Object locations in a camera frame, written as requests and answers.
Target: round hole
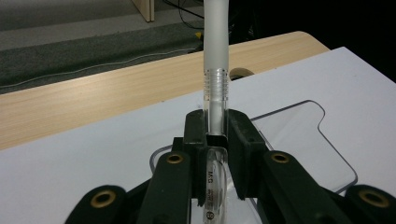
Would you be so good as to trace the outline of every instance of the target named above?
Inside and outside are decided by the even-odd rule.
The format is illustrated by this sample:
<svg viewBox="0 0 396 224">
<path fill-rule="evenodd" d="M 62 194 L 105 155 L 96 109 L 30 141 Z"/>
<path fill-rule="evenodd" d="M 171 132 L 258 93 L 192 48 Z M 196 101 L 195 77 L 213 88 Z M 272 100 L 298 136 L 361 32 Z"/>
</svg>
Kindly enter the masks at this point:
<svg viewBox="0 0 396 224">
<path fill-rule="evenodd" d="M 279 163 L 289 162 L 289 157 L 282 153 L 274 153 L 271 155 L 271 158 L 273 159 L 273 161 L 276 161 Z"/>
<path fill-rule="evenodd" d="M 234 81 L 239 78 L 249 77 L 254 75 L 254 73 L 246 68 L 237 67 L 230 71 L 230 80 Z"/>
<path fill-rule="evenodd" d="M 363 189 L 359 191 L 359 197 L 372 206 L 382 208 L 389 207 L 389 200 L 384 195 L 374 190 Z"/>
<path fill-rule="evenodd" d="M 172 164 L 180 163 L 183 161 L 183 157 L 178 154 L 172 154 L 168 156 L 167 161 Z"/>
<path fill-rule="evenodd" d="M 92 197 L 91 206 L 95 208 L 102 208 L 112 204 L 116 200 L 116 193 L 112 190 L 105 189 Z"/>
</svg>

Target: transparent plastic base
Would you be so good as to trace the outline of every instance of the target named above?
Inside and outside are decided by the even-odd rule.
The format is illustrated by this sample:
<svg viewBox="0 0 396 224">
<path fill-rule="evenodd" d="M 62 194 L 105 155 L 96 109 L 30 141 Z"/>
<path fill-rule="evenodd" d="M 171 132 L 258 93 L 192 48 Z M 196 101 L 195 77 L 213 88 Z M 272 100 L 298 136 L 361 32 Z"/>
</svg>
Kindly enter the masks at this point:
<svg viewBox="0 0 396 224">
<path fill-rule="evenodd" d="M 325 111 L 313 101 L 279 109 L 252 119 L 262 134 L 270 150 L 285 151 L 294 156 L 320 186 L 333 192 L 342 192 L 357 182 L 357 175 L 344 158 L 320 131 L 319 125 Z M 170 151 L 172 146 L 156 150 L 150 158 L 151 171 L 161 155 Z M 241 201 L 229 170 L 227 172 L 227 200 L 225 223 L 256 224 L 262 223 L 253 199 Z M 192 200 L 191 223 L 203 223 L 204 209 Z"/>
</svg>

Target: light wood surface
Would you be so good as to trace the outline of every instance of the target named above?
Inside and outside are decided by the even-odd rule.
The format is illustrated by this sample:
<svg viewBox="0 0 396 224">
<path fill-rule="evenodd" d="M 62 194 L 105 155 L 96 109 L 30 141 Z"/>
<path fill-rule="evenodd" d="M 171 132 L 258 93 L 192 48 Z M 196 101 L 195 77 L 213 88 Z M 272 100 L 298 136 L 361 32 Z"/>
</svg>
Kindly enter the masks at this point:
<svg viewBox="0 0 396 224">
<path fill-rule="evenodd" d="M 257 74 L 329 49 L 294 32 L 230 46 L 230 70 Z M 203 53 L 0 95 L 0 149 L 74 129 L 203 88 Z"/>
</svg>

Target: plastic tube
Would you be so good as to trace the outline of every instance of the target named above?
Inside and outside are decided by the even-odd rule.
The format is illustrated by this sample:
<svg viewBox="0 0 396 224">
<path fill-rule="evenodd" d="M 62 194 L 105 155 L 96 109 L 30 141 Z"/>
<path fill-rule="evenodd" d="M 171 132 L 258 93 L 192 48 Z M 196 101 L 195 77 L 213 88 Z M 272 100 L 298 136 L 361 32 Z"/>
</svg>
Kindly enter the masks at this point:
<svg viewBox="0 0 396 224">
<path fill-rule="evenodd" d="M 204 0 L 204 111 L 208 134 L 226 135 L 228 102 L 228 0 Z"/>
</svg>

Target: black cable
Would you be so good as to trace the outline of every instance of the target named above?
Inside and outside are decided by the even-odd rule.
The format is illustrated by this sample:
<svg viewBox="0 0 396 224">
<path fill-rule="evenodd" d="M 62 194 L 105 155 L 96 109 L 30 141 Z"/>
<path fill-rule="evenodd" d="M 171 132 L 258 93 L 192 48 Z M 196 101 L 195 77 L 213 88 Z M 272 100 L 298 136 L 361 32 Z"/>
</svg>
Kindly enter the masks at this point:
<svg viewBox="0 0 396 224">
<path fill-rule="evenodd" d="M 188 12 L 188 13 L 190 13 L 190 14 L 196 16 L 196 17 L 199 17 L 199 18 L 201 18 L 201 19 L 204 19 L 203 16 L 198 15 L 198 14 L 196 14 L 196 13 L 194 13 L 194 12 L 191 12 L 191 11 L 189 11 L 188 9 L 184 8 L 184 7 L 180 7 L 180 6 L 178 6 L 178 5 L 174 4 L 174 3 L 169 2 L 168 0 L 163 0 L 163 1 L 164 1 L 167 5 L 169 5 L 169 6 L 176 7 L 176 8 L 178 8 L 179 10 L 186 11 L 186 12 Z"/>
<path fill-rule="evenodd" d="M 195 27 L 195 26 L 189 24 L 188 22 L 184 21 L 184 19 L 183 19 L 183 13 L 182 13 L 182 11 L 181 11 L 181 9 L 184 8 L 184 7 L 181 7 L 181 6 L 180 6 L 180 0 L 177 0 L 177 8 L 178 8 L 178 15 L 180 16 L 181 21 L 183 21 L 183 23 L 184 23 L 185 25 L 187 25 L 187 27 L 189 27 L 189 28 L 191 28 L 191 29 L 195 29 L 195 30 L 204 30 L 204 28 Z"/>
</svg>

